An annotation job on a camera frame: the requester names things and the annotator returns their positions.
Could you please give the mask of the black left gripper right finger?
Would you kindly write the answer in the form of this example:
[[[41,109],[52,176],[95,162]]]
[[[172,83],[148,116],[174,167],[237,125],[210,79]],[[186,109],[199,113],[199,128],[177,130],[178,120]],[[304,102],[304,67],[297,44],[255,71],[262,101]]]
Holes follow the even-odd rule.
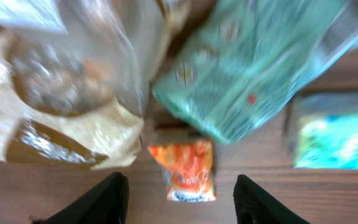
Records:
[[[238,224],[309,224],[244,174],[233,197]]]

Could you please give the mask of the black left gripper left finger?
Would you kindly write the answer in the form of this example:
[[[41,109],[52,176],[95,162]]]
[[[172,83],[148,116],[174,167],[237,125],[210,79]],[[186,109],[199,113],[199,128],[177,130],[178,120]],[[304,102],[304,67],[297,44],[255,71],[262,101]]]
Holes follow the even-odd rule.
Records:
[[[113,172],[66,208],[33,224],[125,224],[129,181]]]

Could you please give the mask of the teal snack packet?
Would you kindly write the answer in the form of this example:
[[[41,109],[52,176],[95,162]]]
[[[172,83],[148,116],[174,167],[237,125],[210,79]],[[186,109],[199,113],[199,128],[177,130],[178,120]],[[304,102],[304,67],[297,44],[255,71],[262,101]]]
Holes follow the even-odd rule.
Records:
[[[358,48],[358,0],[223,0],[183,46],[153,96],[232,144]]]

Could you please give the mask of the teal white small packet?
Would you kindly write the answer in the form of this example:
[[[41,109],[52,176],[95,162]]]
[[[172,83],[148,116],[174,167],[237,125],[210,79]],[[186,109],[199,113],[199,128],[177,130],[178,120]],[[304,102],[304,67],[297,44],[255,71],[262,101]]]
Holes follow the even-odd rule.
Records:
[[[358,91],[295,97],[287,139],[296,169],[358,170]]]

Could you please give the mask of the orange red snack packet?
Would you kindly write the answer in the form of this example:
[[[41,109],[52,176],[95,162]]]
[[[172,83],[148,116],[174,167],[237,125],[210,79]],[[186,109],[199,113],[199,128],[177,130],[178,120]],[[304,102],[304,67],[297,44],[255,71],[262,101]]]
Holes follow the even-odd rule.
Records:
[[[195,203],[217,199],[211,140],[154,145],[149,152],[164,170],[168,200]]]

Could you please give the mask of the brown white snack pouch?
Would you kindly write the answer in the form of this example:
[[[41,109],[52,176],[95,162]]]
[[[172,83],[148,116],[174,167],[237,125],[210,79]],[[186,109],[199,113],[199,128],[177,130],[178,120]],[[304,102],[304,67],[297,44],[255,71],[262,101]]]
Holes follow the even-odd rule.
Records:
[[[189,1],[0,0],[0,161],[130,166]]]

